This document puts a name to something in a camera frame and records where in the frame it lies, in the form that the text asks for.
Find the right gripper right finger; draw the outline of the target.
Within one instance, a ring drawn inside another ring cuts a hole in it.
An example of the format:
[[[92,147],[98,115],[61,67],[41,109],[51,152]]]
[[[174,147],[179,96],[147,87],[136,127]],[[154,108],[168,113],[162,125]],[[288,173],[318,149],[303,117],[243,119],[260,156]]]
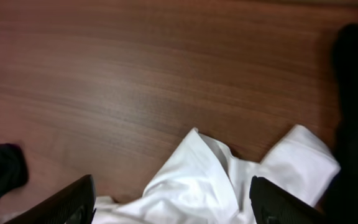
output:
[[[264,177],[252,178],[249,198],[257,224],[327,224],[316,209]]]

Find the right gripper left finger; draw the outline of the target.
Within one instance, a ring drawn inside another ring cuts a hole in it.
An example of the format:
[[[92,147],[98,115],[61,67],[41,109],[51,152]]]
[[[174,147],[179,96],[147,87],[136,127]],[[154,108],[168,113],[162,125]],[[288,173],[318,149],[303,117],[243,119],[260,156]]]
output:
[[[84,175],[6,224],[91,224],[96,209],[92,175]]]

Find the white t-shirt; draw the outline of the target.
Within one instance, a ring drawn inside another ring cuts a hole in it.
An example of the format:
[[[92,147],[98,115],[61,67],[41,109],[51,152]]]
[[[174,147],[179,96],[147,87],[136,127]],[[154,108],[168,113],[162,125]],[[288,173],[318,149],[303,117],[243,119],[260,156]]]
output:
[[[238,159],[224,143],[192,129],[140,198],[120,204],[96,196],[92,223],[256,223],[249,198],[254,176],[315,209],[339,170],[326,145],[301,125],[261,162]],[[0,223],[22,213],[0,216]]]

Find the black garment at top right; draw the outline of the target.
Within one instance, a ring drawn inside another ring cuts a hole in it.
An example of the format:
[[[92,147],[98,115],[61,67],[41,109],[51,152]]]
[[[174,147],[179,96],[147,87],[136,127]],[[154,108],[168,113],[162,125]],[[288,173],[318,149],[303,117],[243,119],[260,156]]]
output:
[[[332,66],[341,107],[334,156],[341,170],[328,188],[324,209],[332,223],[358,224],[358,24],[339,31]]]

